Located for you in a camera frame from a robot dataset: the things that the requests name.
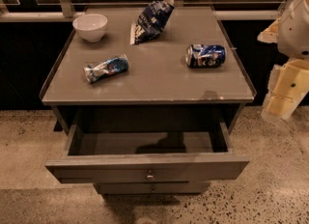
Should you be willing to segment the grey top drawer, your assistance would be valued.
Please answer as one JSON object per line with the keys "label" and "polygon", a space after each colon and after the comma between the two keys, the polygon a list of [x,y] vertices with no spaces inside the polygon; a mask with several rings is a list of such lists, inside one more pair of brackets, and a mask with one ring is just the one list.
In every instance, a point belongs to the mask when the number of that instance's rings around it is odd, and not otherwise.
{"label": "grey top drawer", "polygon": [[223,123],[213,131],[86,133],[74,125],[62,157],[46,168],[62,183],[233,180],[249,158],[233,152]]}

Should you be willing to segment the grey drawer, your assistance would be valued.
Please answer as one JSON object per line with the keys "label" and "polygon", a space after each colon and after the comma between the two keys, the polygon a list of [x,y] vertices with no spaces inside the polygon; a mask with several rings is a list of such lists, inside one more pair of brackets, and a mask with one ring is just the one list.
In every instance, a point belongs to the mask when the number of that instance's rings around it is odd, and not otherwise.
{"label": "grey drawer", "polygon": [[223,123],[213,131],[86,133],[74,125],[62,157],[46,168],[62,183],[233,180],[249,158],[233,152]]}
{"label": "grey drawer", "polygon": [[98,194],[199,194],[204,192],[208,182],[126,182],[95,183]]}

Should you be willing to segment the grey drawer cabinet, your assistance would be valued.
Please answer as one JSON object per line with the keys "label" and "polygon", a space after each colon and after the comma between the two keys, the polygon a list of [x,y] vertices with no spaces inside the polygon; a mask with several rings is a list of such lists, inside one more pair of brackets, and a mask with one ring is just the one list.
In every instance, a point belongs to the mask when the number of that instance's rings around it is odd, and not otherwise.
{"label": "grey drawer cabinet", "polygon": [[[223,123],[230,135],[255,90],[228,36],[211,9],[176,8],[163,34],[133,45],[138,8],[104,9],[108,32],[100,42],[71,34],[42,91],[69,137],[74,125],[86,133],[213,131]],[[193,43],[228,47],[225,63],[192,69],[185,62]],[[89,83],[87,64],[125,54],[128,70]]]}

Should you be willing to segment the grey bottom drawer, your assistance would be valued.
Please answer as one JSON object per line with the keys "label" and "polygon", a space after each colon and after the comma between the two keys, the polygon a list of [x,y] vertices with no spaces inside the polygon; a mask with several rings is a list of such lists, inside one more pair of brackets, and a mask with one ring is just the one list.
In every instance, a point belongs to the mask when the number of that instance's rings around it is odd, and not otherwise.
{"label": "grey bottom drawer", "polygon": [[126,182],[95,183],[98,194],[199,194],[204,192],[208,182]]}

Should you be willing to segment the blue soda can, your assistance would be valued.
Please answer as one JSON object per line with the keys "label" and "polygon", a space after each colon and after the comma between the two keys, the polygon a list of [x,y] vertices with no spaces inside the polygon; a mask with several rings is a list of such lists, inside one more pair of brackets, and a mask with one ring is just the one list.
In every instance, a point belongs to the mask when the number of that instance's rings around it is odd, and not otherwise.
{"label": "blue soda can", "polygon": [[226,48],[222,45],[191,44],[185,55],[187,65],[193,69],[217,68],[226,59]]}

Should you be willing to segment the blue chip bag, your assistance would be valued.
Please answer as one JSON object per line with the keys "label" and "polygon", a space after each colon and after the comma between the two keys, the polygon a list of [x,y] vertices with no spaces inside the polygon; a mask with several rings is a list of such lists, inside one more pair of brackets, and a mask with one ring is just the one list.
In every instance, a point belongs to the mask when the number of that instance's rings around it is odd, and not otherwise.
{"label": "blue chip bag", "polygon": [[138,16],[134,26],[133,43],[140,44],[158,38],[175,7],[165,1],[153,1]]}

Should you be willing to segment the crushed blue plastic bottle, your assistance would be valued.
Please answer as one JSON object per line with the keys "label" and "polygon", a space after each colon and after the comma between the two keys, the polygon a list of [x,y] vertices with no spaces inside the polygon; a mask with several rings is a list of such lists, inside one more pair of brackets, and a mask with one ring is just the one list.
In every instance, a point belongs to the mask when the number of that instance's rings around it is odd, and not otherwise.
{"label": "crushed blue plastic bottle", "polygon": [[83,71],[86,80],[93,84],[102,78],[116,75],[128,70],[128,59],[125,54],[116,55],[100,62],[87,64]]}

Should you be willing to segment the white ceramic bowl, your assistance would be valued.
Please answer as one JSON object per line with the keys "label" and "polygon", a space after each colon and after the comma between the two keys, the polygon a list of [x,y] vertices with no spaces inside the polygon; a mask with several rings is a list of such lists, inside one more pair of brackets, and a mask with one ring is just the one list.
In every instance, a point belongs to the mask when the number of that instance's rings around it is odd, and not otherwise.
{"label": "white ceramic bowl", "polygon": [[98,42],[106,33],[108,19],[103,14],[84,14],[72,26],[77,35],[87,42]]}

